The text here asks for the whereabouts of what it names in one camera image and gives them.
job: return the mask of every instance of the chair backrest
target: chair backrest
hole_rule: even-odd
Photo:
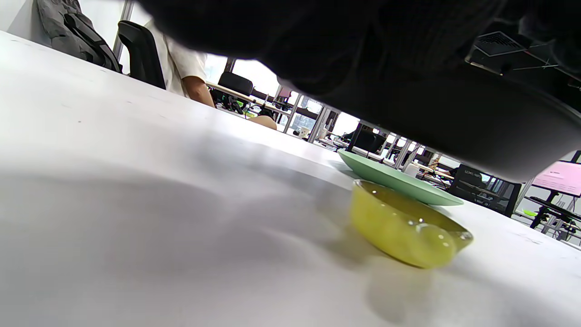
[[[448,193],[510,217],[521,184],[510,183],[466,165],[460,165]]]
[[[63,15],[64,25],[73,34],[78,36],[83,40],[99,58],[93,58],[92,63],[99,65],[101,67],[113,70],[117,73],[122,73],[122,65],[119,64],[117,58],[111,51],[111,48],[107,45],[107,42],[89,25],[85,24],[84,21],[78,18],[75,13],[66,13]]]
[[[130,76],[165,90],[166,82],[151,32],[128,20],[122,20],[117,25],[119,39],[129,51]]]
[[[229,88],[232,91],[242,93],[248,97],[252,93],[252,89],[254,89],[252,81],[230,72],[222,73],[220,80],[218,81],[218,85]]]

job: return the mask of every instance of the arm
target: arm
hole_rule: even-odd
[[[208,106],[214,106],[214,101],[208,91],[208,86],[198,76],[187,76],[182,79],[190,99]]]
[[[180,73],[182,84],[190,99],[214,107],[214,101],[206,85],[207,55],[185,48],[183,45],[166,38],[167,48],[175,67]]]

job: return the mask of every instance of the green plate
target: green plate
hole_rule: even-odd
[[[420,202],[433,205],[461,205],[464,202],[441,189],[395,170],[382,163],[364,158],[345,150],[337,151],[341,159],[355,174],[363,179],[377,183],[405,194]]]

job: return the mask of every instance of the yellow bowl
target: yellow bowl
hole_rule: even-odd
[[[380,250],[420,268],[447,265],[473,239],[433,208],[364,180],[354,183],[351,219]]]

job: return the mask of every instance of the ceiling vent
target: ceiling vent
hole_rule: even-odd
[[[526,50],[525,47],[500,31],[480,35],[474,46],[489,57]]]

